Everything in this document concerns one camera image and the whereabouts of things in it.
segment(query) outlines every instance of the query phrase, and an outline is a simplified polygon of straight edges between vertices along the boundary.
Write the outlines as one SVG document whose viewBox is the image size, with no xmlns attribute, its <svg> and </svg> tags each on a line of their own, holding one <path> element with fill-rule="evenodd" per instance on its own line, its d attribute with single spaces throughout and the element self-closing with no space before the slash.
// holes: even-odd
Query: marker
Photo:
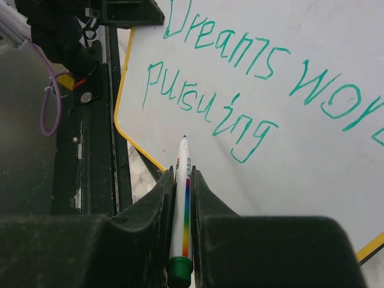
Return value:
<svg viewBox="0 0 384 288">
<path fill-rule="evenodd" d="M 172 238 L 169 260 L 166 263 L 167 284 L 169 288 L 188 288 L 193 271 L 191 236 L 191 159 L 187 137 L 180 142 L 176 163 L 176 200 L 173 215 Z"/>
</svg>

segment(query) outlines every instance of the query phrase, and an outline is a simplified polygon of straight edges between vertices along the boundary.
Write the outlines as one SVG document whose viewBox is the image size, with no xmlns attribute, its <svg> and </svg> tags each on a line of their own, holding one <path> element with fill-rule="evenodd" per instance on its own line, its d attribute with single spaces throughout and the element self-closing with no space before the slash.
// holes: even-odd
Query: cable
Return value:
<svg viewBox="0 0 384 288">
<path fill-rule="evenodd" d="M 43 54 L 37 49 L 37 47 L 31 41 L 31 39 L 28 39 L 28 38 L 25 38 L 25 39 L 28 42 L 28 44 L 33 48 L 33 50 L 35 50 L 36 54 L 43 60 L 43 63 L 45 65 L 45 67 L 47 68 L 49 76 L 50 76 L 51 81 L 52 81 L 49 86 L 53 85 L 53 87 L 55 89 L 56 108 L 57 108 L 56 121 L 55 121 L 55 124 L 53 125 L 52 129 L 48 132 L 45 129 L 44 122 L 45 122 L 45 111 L 46 111 L 47 101 L 48 101 L 48 96 L 49 96 L 49 89 L 47 89 L 46 94 L 44 95 L 43 105 L 41 107 L 41 112 L 40 112 L 40 130 L 44 136 L 50 137 L 56 133 L 56 131 L 59 127 L 59 124 L 60 124 L 60 119 L 61 119 L 61 93 L 60 93 L 59 85 L 58 85 L 56 78 L 60 75 L 69 74 L 69 73 L 62 72 L 62 73 L 59 73 L 58 75 L 55 76 L 51 67 L 49 66 L 47 60 L 45 59 Z"/>
</svg>

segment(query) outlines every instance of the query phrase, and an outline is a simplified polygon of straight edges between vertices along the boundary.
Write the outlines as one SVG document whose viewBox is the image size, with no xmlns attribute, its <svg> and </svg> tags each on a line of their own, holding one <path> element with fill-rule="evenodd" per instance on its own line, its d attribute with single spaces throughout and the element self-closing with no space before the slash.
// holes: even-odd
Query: white marker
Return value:
<svg viewBox="0 0 384 288">
<path fill-rule="evenodd" d="M 167 261 L 169 288 L 188 288 L 193 271 L 191 236 L 191 160 L 187 137 L 180 142 L 175 172 L 176 200 L 173 215 L 172 238 Z"/>
</svg>

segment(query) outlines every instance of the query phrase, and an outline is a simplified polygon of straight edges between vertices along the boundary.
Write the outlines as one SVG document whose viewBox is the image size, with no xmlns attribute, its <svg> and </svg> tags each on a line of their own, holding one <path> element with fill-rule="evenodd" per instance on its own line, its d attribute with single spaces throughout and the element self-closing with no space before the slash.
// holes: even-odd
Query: rainbow stripe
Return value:
<svg viewBox="0 0 384 288">
<path fill-rule="evenodd" d="M 185 187 L 184 231 L 182 238 L 182 255 L 188 257 L 190 244 L 190 179 Z"/>
</svg>

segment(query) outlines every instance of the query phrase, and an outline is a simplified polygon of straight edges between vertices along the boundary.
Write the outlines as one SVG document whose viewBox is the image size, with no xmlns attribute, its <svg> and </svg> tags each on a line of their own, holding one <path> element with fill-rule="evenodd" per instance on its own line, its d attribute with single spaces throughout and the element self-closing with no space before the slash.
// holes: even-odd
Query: whiteboard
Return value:
<svg viewBox="0 0 384 288">
<path fill-rule="evenodd" d="M 157 3 L 164 26 L 131 32 L 119 132 L 161 169 L 187 135 L 241 215 L 332 217 L 361 259 L 381 245 L 382 1 Z"/>
</svg>

